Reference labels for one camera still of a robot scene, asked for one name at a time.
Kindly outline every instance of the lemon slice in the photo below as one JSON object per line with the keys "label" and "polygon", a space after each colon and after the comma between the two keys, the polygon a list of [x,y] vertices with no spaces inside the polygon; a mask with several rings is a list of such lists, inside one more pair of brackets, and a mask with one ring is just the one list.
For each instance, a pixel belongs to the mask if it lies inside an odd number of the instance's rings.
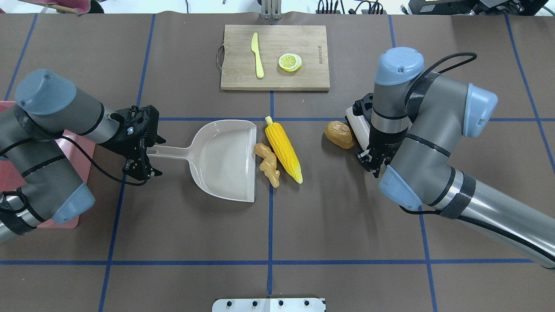
{"label": "lemon slice", "polygon": [[301,69],[302,60],[297,54],[285,53],[280,56],[278,64],[286,72],[296,72]]}

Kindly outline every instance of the ginger root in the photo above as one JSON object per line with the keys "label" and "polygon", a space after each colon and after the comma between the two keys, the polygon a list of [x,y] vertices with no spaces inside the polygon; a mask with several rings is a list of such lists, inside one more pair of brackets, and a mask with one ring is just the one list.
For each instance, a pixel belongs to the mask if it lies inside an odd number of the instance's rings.
{"label": "ginger root", "polygon": [[254,145],[254,153],[263,159],[260,164],[260,170],[270,180],[274,188],[279,187],[279,171],[276,170],[278,166],[278,158],[272,150],[264,145],[264,143],[256,143]]}
{"label": "ginger root", "polygon": [[328,140],[330,140],[335,145],[340,148],[350,149],[355,146],[355,141],[353,140],[351,129],[348,125],[333,121],[327,124],[326,130],[324,132]]}

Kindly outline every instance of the blue joint cap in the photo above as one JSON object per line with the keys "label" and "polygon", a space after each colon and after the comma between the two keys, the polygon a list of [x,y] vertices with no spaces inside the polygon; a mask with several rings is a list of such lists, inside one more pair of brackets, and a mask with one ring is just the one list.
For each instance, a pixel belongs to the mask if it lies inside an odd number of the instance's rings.
{"label": "blue joint cap", "polygon": [[30,114],[50,115],[68,106],[76,94],[73,82],[47,69],[39,69],[17,85],[16,104]]}
{"label": "blue joint cap", "polygon": [[392,166],[387,166],[385,173],[378,184],[380,192],[387,198],[408,210],[417,211],[422,206],[422,201],[415,191],[401,178]]}
{"label": "blue joint cap", "polygon": [[486,127],[496,106],[497,95],[469,83],[462,134],[470,138],[478,137]]}
{"label": "blue joint cap", "polygon": [[58,211],[52,216],[52,220],[58,224],[64,224],[86,212],[93,205],[94,196],[85,183],[82,183],[60,206]]}
{"label": "blue joint cap", "polygon": [[374,82],[396,85],[411,81],[424,71],[424,57],[417,50],[397,47],[387,50],[378,60]]}

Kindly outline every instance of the brown table surface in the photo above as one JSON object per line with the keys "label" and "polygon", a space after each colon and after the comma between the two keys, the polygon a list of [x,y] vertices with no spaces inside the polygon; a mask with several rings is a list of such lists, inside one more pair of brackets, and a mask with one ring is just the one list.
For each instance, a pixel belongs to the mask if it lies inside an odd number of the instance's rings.
{"label": "brown table surface", "polygon": [[[95,207],[75,229],[39,229],[0,246],[1,311],[210,311],[216,298],[325,298],[328,311],[553,311],[555,275],[455,221],[403,213],[371,174],[323,136],[373,89],[378,57],[418,49],[426,66],[454,52],[478,59],[446,75],[495,92],[482,135],[449,162],[555,217],[555,19],[482,16],[318,16],[326,25],[331,90],[225,92],[216,50],[226,24],[259,14],[1,14],[0,95],[48,68],[104,104],[153,104],[168,145],[186,147],[205,123],[272,115],[289,133],[304,183],[256,201],[211,197],[186,162],[141,188],[92,170]],[[120,172],[122,158],[94,159]]]}

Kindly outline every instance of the cutting board handle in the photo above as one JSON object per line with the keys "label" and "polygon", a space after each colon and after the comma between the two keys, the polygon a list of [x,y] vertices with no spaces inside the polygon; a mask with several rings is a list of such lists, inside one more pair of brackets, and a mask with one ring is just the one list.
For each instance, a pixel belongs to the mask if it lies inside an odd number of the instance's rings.
{"label": "cutting board handle", "polygon": [[224,42],[221,42],[221,46],[218,48],[218,52],[216,53],[216,65],[218,65],[218,67],[220,68],[220,72],[221,72],[221,66],[224,64],[224,55],[222,55],[221,57],[221,65],[220,65],[220,51],[224,52],[225,55],[225,48],[224,48]]}

